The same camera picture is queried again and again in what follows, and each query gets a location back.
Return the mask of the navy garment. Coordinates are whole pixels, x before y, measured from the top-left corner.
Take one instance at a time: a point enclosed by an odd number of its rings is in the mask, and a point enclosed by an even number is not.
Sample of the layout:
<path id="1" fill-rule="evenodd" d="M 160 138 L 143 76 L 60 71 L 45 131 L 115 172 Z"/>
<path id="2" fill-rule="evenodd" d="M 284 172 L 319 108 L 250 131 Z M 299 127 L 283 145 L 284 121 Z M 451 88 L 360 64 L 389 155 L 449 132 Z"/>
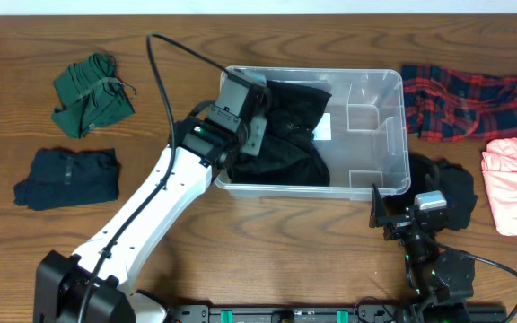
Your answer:
<path id="1" fill-rule="evenodd" d="M 44 211 L 118 199 L 119 163 L 113 149 L 36 152 L 28 177 L 13 187 L 14 203 Z"/>

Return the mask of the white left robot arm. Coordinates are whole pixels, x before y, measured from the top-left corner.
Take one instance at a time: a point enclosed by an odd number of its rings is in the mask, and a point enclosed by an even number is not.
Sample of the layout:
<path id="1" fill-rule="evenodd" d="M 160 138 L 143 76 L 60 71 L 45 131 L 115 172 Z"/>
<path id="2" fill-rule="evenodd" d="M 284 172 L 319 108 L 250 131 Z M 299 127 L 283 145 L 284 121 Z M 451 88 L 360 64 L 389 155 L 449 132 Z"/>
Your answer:
<path id="1" fill-rule="evenodd" d="M 367 200 L 380 171 L 351 170 L 348 182 L 330 176 L 327 186 L 309 185 L 292 169 L 254 175 L 237 183 L 229 176 L 241 153 L 263 146 L 266 114 L 272 109 L 267 89 L 240 99 L 223 87 L 218 101 L 199 103 L 171 128 L 171 142 L 144 184 L 116 215 L 68 258 L 50 251 L 36 271 L 33 319 L 36 322 L 162 322 L 167 312 L 153 299 L 134 292 L 145 261 L 179 215 L 211 184 L 234 196 L 290 196 Z"/>

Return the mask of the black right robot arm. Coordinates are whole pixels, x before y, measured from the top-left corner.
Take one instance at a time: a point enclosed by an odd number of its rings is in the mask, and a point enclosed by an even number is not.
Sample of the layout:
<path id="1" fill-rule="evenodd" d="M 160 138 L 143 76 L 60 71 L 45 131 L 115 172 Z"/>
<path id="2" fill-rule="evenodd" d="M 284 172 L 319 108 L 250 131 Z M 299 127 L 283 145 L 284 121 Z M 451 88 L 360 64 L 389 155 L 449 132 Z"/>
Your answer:
<path id="1" fill-rule="evenodd" d="M 451 226 L 443 208 L 410 206 L 379 220 L 385 240 L 397 240 L 406 254 L 407 280 L 416 290 L 400 318 L 406 322 L 470 322 L 466 299 L 473 295 L 474 260 L 436 245 L 435 234 Z"/>

